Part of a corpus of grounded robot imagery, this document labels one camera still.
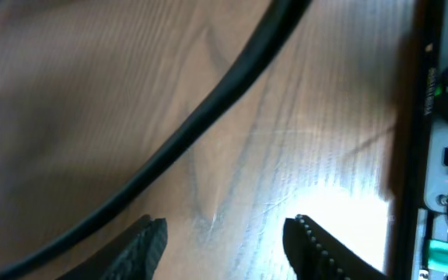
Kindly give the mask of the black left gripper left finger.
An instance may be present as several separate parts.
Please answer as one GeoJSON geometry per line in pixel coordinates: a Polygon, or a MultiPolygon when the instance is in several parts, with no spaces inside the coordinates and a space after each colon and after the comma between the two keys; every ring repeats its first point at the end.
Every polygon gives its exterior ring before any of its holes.
{"type": "Polygon", "coordinates": [[[166,220],[144,215],[58,280],[152,280],[167,243],[166,220]]]}

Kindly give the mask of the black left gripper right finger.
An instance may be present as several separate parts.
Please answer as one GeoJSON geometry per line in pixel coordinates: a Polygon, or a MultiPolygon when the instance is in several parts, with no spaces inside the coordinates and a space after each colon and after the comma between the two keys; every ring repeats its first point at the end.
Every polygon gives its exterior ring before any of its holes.
{"type": "Polygon", "coordinates": [[[282,242],[298,280],[387,280],[307,215],[285,220],[282,242]]]}

